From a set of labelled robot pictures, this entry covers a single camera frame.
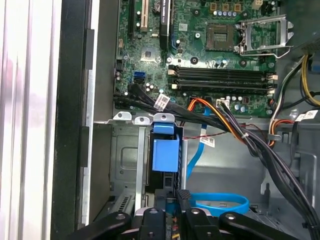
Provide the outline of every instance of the blue plastic clip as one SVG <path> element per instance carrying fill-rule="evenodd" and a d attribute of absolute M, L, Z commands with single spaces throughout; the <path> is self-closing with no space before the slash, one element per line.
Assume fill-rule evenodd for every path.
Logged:
<path fill-rule="evenodd" d="M 155 134 L 174 135 L 175 126 L 169 122 L 155 122 L 153 126 Z M 176 134 L 175 139 L 154 139 L 152 170 L 159 172 L 178 172 L 180 138 Z"/>

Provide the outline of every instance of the barcode label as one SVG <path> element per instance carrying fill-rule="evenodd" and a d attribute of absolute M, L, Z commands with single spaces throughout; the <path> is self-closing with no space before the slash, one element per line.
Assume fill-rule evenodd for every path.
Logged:
<path fill-rule="evenodd" d="M 296 122 L 301 122 L 302 120 L 305 119 L 314 119 L 316 117 L 318 113 L 318 110 L 311 110 L 306 112 L 306 114 L 300 114 L 297 118 L 296 118 Z"/>
<path fill-rule="evenodd" d="M 304 116 L 303 119 L 314 119 L 315 116 L 317 115 L 317 113 L 318 113 L 318 110 L 308 111 L 308 112 L 305 114 L 305 116 Z"/>
<path fill-rule="evenodd" d="M 305 114 L 300 114 L 297 118 L 296 118 L 296 122 L 301 122 L 305 117 Z"/>
<path fill-rule="evenodd" d="M 163 93 L 160 93 L 153 107 L 163 112 L 169 102 L 170 102 L 170 97 L 164 95 Z"/>
<path fill-rule="evenodd" d="M 214 148 L 216 146 L 215 139 L 209 136 L 200 137 L 200 143 L 203 143 L 211 148 Z"/>

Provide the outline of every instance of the ram slot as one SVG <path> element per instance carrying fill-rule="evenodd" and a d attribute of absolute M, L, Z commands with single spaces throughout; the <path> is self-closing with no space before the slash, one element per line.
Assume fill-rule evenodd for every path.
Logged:
<path fill-rule="evenodd" d="M 209 81 L 178 80 L 171 85 L 173 90 L 223 94 L 270 95 L 274 94 L 273 84 L 237 84 Z"/>
<path fill-rule="evenodd" d="M 135 0 L 129 0 L 129 16 L 128 16 L 128 37 L 132 41 L 135 33 Z"/>
<path fill-rule="evenodd" d="M 264 82 L 269 74 L 262 71 L 232 69 L 188 68 L 170 65 L 168 75 L 172 78 L 234 82 Z"/>
<path fill-rule="evenodd" d="M 141 32 L 148 31 L 149 0 L 142 0 Z"/>

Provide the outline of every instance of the silver metal frame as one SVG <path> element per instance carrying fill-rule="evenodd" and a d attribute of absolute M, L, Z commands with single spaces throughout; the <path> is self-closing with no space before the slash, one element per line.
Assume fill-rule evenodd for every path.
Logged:
<path fill-rule="evenodd" d="M 260 24 L 265 25 L 269 23 L 275 23 L 280 22 L 279 24 L 279 44 L 275 45 L 262 45 L 257 48 L 252 47 L 252 30 L 254 24 Z M 239 46 L 239 53 L 240 55 L 256 55 L 256 56 L 267 56 L 267 55 L 274 55 L 276 58 L 281 58 L 285 54 L 290 52 L 290 49 L 292 46 L 286 46 L 287 42 L 290 40 L 290 38 L 293 37 L 293 32 L 288 32 L 289 29 L 292 29 L 294 25 L 286 20 L 286 15 L 279 15 L 279 16 L 270 16 L 270 17 L 264 17 L 264 18 L 258 18 L 253 20 L 245 20 L 241 22 L 240 29 L 242 30 L 243 34 L 243 40 Z M 250 54 L 247 52 L 252 51 L 265 51 L 265 50 L 277 50 L 281 48 L 288 48 L 288 52 L 281 56 L 277 56 L 275 53 L 257 53 L 257 54 Z"/>
<path fill-rule="evenodd" d="M 0 1 L 0 239 L 50 239 L 61 0 Z"/>

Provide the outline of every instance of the blue sata port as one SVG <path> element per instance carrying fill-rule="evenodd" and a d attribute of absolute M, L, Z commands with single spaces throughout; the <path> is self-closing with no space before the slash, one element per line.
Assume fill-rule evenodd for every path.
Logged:
<path fill-rule="evenodd" d="M 133 74 L 133 81 L 135 83 L 144 83 L 146 80 L 146 73 L 144 71 L 135 71 Z"/>

